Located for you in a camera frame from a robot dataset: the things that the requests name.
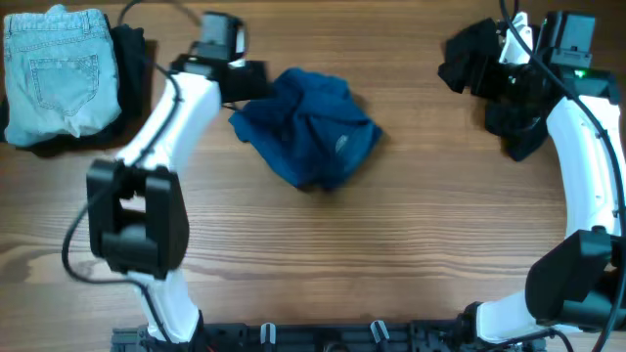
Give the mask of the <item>blue polo shirt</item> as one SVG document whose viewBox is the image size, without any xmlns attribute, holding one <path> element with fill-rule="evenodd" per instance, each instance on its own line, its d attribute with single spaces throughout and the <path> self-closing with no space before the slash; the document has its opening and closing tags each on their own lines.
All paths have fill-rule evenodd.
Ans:
<svg viewBox="0 0 626 352">
<path fill-rule="evenodd" d="M 342 186 L 373 151 L 382 129 L 342 78 L 292 67 L 272 89 L 270 97 L 232 114 L 236 136 L 298 189 Z"/>
</svg>

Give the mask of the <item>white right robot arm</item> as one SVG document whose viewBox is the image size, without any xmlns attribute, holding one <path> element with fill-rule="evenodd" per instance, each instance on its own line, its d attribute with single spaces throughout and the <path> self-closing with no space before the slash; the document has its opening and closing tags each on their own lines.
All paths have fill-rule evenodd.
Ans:
<svg viewBox="0 0 626 352">
<path fill-rule="evenodd" d="M 521 292 L 481 303 L 477 338 L 507 344 L 548 330 L 625 327 L 625 157 L 614 75 L 591 66 L 593 16 L 556 11 L 533 25 L 520 10 L 478 22 L 447 45 L 439 74 L 485 100 L 486 129 L 521 161 L 552 141 L 566 201 L 563 241 Z"/>
</svg>

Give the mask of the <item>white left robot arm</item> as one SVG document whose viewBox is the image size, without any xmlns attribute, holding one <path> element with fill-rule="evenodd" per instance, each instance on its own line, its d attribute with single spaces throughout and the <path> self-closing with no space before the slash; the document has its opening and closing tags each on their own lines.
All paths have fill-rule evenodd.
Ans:
<svg viewBox="0 0 626 352">
<path fill-rule="evenodd" d="M 262 62 L 246 60 L 247 30 L 233 15 L 206 12 L 201 38 L 173 61 L 156 107 L 113 160 L 87 172 L 92 253 L 136 287 L 147 325 L 146 349 L 189 348 L 201 335 L 201 311 L 180 268 L 190 224 L 180 186 L 201 135 L 227 103 L 268 94 Z"/>
</svg>

